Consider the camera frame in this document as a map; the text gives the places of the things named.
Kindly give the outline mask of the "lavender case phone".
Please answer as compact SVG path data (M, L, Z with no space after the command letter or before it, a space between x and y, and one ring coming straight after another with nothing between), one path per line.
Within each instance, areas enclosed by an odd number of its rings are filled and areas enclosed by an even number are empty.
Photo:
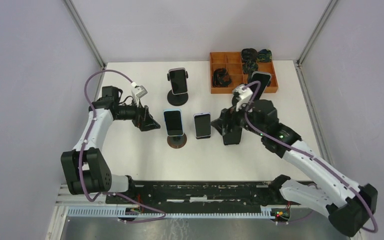
M211 114L209 112L193 115L195 137L211 136Z

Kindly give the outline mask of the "light blue case phone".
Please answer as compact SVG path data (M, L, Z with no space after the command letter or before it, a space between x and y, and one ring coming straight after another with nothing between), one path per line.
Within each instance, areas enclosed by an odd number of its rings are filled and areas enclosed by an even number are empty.
M166 109L163 111L163 116L169 137L184 135L182 112L180 109Z

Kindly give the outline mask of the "black small phone stand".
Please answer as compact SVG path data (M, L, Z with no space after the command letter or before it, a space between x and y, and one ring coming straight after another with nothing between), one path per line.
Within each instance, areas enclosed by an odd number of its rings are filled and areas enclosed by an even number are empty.
M208 135L208 136L197 136L196 139L197 140L202 140L202 139L209 139L211 137L211 135Z

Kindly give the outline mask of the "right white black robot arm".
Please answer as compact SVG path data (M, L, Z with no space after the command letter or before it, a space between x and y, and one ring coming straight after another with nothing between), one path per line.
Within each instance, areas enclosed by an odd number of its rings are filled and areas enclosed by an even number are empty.
M223 137L238 130L259 135L268 151L297 167L313 182L313 186L304 185L280 175L268 191L271 202L281 204L287 200L310 208L348 237L360 230L379 230L374 218L378 190L369 183L361 185L348 178L316 155L298 133L280 122L272 101L261 99L225 108L211 126ZM370 230L364 226L368 221L373 223Z

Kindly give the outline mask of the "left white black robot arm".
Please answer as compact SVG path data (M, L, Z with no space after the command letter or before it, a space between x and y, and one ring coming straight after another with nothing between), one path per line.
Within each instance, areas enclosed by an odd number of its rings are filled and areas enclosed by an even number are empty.
M89 106L88 122L79 142L71 151L61 155L61 164L72 195L89 195L118 191L118 197L125 204L136 200L137 190L128 185L127 177L115 176L107 165L101 148L106 134L114 121L131 120L140 131L160 128L146 105L140 99L147 94L142 85L132 84L133 102L120 103L122 90L114 86L105 86L102 97Z

